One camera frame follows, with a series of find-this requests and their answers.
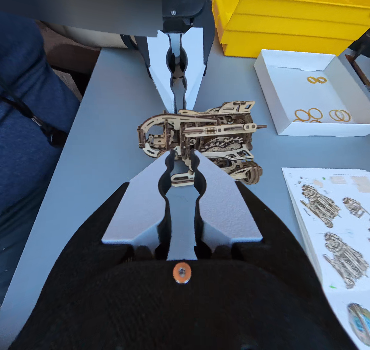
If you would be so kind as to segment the dark brown object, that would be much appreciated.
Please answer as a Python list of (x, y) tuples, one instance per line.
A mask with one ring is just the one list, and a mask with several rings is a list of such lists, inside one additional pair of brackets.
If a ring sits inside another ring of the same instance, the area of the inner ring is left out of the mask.
[(360, 55), (370, 57), (370, 30), (368, 29), (358, 40), (354, 41), (349, 46), (349, 49), (352, 51), (352, 54), (345, 54), (345, 57), (364, 84), (366, 90), (370, 92), (369, 78), (356, 62), (356, 59)]

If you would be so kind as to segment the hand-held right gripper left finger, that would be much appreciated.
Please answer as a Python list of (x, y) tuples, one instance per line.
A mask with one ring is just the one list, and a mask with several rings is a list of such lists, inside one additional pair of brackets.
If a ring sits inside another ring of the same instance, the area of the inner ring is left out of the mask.
[(166, 194), (172, 186), (174, 161), (175, 151), (166, 151), (132, 178), (102, 243), (146, 246), (156, 258), (168, 258), (172, 227)]

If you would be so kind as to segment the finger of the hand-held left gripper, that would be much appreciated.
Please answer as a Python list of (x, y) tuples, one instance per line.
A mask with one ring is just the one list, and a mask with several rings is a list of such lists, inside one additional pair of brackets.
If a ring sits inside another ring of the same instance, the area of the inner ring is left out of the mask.
[(173, 72), (169, 67), (172, 55), (171, 40), (168, 34), (158, 30), (156, 37), (147, 37), (149, 52), (149, 72), (161, 100), (169, 113), (176, 113), (176, 98), (173, 92)]
[(193, 110), (206, 69), (204, 63), (203, 28), (192, 27), (180, 37), (180, 52), (184, 57), (183, 108)]

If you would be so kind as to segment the wooden mechanical model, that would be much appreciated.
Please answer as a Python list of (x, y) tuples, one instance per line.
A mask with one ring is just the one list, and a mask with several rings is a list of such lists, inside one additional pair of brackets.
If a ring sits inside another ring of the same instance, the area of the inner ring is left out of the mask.
[(188, 168), (185, 173), (171, 176), (175, 187), (194, 184), (191, 150), (199, 151), (235, 181), (257, 184), (263, 170), (253, 160), (252, 134), (267, 126), (254, 123), (254, 105), (255, 101), (231, 101), (205, 112), (164, 111), (137, 127), (139, 148), (151, 158), (175, 151), (175, 160), (181, 159)]

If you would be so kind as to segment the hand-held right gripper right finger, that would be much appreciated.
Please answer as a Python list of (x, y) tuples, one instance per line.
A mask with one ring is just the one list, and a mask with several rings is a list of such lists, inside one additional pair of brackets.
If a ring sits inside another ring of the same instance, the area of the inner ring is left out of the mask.
[(195, 204), (195, 246), (198, 259), (208, 259), (219, 246), (261, 242), (262, 234), (235, 181), (197, 150), (191, 151)]

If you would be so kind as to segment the illustrated instruction booklet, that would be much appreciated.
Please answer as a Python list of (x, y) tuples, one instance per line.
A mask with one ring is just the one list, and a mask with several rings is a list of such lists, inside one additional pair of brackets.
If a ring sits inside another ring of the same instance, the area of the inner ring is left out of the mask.
[(326, 299), (357, 349), (370, 349), (370, 174), (287, 167), (282, 172)]

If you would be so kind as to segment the person in blue clothing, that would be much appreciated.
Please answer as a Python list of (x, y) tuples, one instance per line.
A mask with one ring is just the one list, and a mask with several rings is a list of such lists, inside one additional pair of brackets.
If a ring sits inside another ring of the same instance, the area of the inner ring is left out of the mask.
[[(1, 11), (0, 74), (41, 120), (69, 133), (80, 101), (47, 62), (33, 19)], [(4, 301), (62, 148), (6, 101), (0, 108), (0, 300)]]

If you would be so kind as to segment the group of yellow rubber bands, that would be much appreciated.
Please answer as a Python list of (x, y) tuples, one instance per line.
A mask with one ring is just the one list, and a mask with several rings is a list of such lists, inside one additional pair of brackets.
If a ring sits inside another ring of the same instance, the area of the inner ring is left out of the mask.
[[(324, 76), (309, 76), (307, 81), (310, 84), (326, 84), (328, 80)], [(329, 118), (337, 123), (349, 123), (352, 120), (351, 114), (343, 109), (333, 109), (328, 112)], [(324, 114), (316, 108), (311, 107), (307, 111), (303, 109), (297, 109), (294, 112), (295, 119), (293, 122), (298, 123), (322, 123)]]

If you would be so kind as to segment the white cardboard box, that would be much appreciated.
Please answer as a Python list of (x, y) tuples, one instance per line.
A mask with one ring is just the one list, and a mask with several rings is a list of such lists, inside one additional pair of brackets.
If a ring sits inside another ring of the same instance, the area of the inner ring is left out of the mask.
[[(254, 68), (276, 131), (289, 136), (364, 137), (370, 133), (369, 98), (335, 55), (262, 49)], [(310, 84), (309, 76), (323, 76), (326, 84)], [(320, 109), (322, 123), (298, 123), (297, 109)], [(352, 120), (337, 123), (333, 109), (348, 111)]]

